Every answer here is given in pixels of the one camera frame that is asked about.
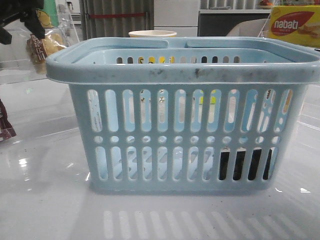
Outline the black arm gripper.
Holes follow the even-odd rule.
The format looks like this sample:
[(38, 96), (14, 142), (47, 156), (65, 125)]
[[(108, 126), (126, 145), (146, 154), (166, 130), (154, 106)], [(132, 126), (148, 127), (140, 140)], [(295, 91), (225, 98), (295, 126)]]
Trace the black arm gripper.
[[(44, 0), (0, 0), (0, 24), (8, 25), (20, 20), (38, 39), (44, 39), (45, 29), (37, 16), (37, 9), (43, 7)], [(12, 35), (3, 27), (0, 27), (0, 43), (12, 43)]]

